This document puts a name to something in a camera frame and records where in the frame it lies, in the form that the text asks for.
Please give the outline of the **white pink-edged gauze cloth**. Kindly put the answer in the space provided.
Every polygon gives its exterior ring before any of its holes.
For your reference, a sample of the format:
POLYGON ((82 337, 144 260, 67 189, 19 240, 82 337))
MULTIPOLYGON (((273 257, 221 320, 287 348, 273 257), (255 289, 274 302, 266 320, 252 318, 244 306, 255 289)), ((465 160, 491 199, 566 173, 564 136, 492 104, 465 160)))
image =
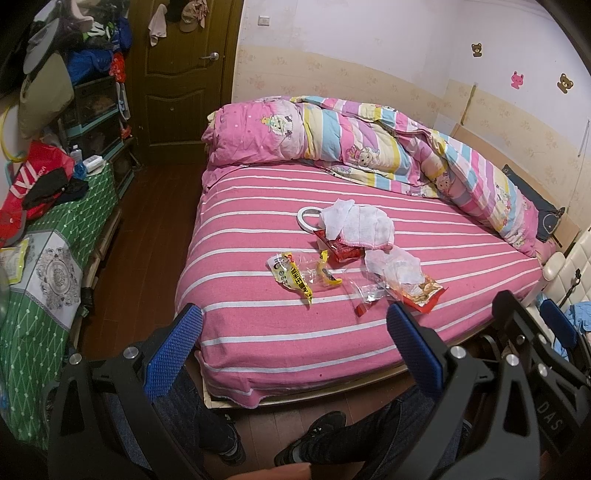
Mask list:
POLYGON ((353 247, 389 250, 394 246, 394 221, 379 208, 356 204, 346 215, 339 238, 353 247))

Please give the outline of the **white tissue sheet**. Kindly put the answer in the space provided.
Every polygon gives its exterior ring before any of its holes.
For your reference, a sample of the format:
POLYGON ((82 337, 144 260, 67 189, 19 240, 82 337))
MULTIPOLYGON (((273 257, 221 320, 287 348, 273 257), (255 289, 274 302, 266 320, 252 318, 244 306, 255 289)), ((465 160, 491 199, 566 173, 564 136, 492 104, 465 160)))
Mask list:
POLYGON ((355 206, 354 200, 338 199, 331 206, 322 209, 320 217, 322 225, 324 225, 325 237, 328 240, 335 240, 339 237, 355 206))

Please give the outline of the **blue clothing on chair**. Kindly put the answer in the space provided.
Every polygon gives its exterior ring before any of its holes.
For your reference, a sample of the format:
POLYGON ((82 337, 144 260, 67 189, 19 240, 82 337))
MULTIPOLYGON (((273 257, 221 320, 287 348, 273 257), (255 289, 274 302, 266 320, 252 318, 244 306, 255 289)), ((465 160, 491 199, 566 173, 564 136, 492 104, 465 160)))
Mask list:
MULTIPOLYGON (((570 305, 565 313, 567 323, 572 326, 588 344, 591 343, 591 302, 582 301, 570 305)), ((564 331, 561 330, 555 335, 553 349, 565 360, 569 360, 569 354, 565 340, 564 331)))

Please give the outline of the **white leather office chair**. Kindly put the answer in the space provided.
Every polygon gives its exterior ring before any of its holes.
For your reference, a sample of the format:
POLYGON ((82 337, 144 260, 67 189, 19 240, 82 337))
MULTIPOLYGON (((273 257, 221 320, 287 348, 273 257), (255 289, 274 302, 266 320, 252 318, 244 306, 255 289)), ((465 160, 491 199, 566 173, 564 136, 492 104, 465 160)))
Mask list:
POLYGON ((540 326, 544 325, 544 321, 535 305, 540 294, 557 305, 566 298, 561 307, 563 311, 571 304, 590 300, 590 254, 590 228, 587 228, 578 236, 567 255, 556 252, 546 262, 542 278, 522 301, 540 326))

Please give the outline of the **orange red snack bag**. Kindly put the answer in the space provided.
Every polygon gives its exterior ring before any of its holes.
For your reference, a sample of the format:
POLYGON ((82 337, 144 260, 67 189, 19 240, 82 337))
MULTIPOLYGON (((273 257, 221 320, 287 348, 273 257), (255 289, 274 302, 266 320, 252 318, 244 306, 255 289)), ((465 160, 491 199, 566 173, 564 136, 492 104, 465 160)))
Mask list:
POLYGON ((426 275, 421 284, 388 283, 387 290, 394 299, 421 314, 430 313, 447 288, 426 275))

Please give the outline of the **clear plastic wrapper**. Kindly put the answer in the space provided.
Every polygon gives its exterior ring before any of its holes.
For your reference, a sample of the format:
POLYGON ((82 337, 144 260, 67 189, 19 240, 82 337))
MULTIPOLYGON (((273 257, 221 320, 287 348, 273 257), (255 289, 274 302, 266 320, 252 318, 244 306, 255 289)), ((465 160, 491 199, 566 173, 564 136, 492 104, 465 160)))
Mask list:
POLYGON ((358 318, 365 315, 381 299, 390 296, 386 282, 372 273, 346 279, 344 285, 358 318))

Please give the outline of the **red snack wrapper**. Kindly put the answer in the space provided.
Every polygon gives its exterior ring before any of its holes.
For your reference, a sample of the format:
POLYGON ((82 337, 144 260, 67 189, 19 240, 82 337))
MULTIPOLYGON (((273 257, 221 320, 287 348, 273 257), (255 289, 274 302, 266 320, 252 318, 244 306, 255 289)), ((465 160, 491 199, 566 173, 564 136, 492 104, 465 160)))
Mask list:
POLYGON ((349 264, 359 260, 365 254, 363 247, 349 246, 342 243, 341 239, 329 240, 325 236, 325 230, 317 230, 314 232, 317 237, 318 248, 323 252, 327 252, 332 261, 339 264, 349 264))

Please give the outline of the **yellow snack wrapper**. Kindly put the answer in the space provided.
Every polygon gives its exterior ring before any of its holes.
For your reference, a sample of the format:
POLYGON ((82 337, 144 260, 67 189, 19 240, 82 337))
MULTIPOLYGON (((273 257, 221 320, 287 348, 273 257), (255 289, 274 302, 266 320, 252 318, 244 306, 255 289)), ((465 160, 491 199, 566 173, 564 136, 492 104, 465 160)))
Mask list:
POLYGON ((281 252, 268 258, 266 267, 277 284, 297 292, 308 306, 314 302, 318 292, 342 286, 342 279, 332 272, 329 255, 325 251, 315 255, 281 252))

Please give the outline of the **pink striped bed mattress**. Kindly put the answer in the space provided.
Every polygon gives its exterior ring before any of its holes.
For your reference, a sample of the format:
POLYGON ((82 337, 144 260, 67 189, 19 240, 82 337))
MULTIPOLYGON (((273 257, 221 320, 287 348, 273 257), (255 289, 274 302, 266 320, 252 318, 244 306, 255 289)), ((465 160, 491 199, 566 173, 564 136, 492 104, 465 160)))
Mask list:
POLYGON ((201 196, 177 307, 200 306, 197 360, 211 396, 245 408, 273 397, 342 385, 394 369, 386 329, 392 295, 363 259, 329 257, 305 224, 338 200, 372 205, 394 223, 394 242, 440 286, 419 321, 444 340, 468 338, 492 317, 494 296, 526 296, 540 262, 438 199, 342 180, 298 163, 243 167, 201 196))

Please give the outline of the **red plastic bag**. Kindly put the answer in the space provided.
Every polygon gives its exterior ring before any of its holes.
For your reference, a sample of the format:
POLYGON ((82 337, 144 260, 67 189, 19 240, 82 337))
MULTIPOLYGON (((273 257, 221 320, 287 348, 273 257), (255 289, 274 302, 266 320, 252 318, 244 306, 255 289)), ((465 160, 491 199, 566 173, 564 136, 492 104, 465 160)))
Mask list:
POLYGON ((1 206, 1 247, 15 244, 26 224, 43 216, 74 173, 74 159, 61 148, 33 140, 1 206))

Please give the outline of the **beige hanging bag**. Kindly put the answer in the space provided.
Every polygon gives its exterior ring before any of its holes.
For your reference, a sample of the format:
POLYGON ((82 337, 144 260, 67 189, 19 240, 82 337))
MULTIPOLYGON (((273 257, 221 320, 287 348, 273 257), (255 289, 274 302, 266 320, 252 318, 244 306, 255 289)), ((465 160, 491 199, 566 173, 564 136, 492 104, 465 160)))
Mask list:
POLYGON ((37 135, 74 99, 71 79, 62 56, 55 52, 34 78, 23 81, 18 107, 18 127, 23 138, 37 135))

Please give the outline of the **brown wooden door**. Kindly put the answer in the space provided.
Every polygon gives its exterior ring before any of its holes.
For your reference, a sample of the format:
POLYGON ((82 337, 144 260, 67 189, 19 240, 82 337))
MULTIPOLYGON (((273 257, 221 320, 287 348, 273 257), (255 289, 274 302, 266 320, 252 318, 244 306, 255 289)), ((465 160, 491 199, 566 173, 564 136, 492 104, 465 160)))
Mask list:
POLYGON ((201 163, 207 115, 231 99, 242 1, 209 1, 204 25, 191 32, 166 23, 166 36, 152 45, 148 24, 157 7, 177 10, 184 1, 133 1, 132 45, 126 88, 132 134, 146 165, 201 163))

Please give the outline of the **cluttered storage shelf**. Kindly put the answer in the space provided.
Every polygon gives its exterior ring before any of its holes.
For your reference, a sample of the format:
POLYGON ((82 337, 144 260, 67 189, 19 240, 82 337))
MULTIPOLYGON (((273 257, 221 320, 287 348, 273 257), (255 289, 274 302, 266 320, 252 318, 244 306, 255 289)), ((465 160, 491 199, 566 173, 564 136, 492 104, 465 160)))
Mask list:
POLYGON ((138 166, 125 88, 132 40, 129 6, 128 1, 58 3, 60 19, 69 28, 65 60, 73 86, 73 100, 57 120, 60 139, 90 175, 109 164, 119 196, 138 166))

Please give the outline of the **pink bear wall sticker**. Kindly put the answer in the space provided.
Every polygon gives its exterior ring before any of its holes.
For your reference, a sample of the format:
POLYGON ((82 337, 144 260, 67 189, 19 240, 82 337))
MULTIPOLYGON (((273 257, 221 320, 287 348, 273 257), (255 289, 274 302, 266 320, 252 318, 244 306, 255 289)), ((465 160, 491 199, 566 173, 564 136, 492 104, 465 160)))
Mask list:
POLYGON ((515 90, 520 90, 524 84, 524 75, 514 71, 511 76, 511 87, 515 90))

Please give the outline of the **brown bear wall sticker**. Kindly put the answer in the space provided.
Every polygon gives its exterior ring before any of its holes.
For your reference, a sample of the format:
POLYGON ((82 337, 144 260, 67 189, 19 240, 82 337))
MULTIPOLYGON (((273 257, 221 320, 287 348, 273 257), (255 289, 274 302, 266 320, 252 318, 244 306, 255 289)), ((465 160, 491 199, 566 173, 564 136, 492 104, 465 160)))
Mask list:
POLYGON ((483 45, 481 43, 473 44, 472 53, 475 58, 480 58, 483 55, 483 45))

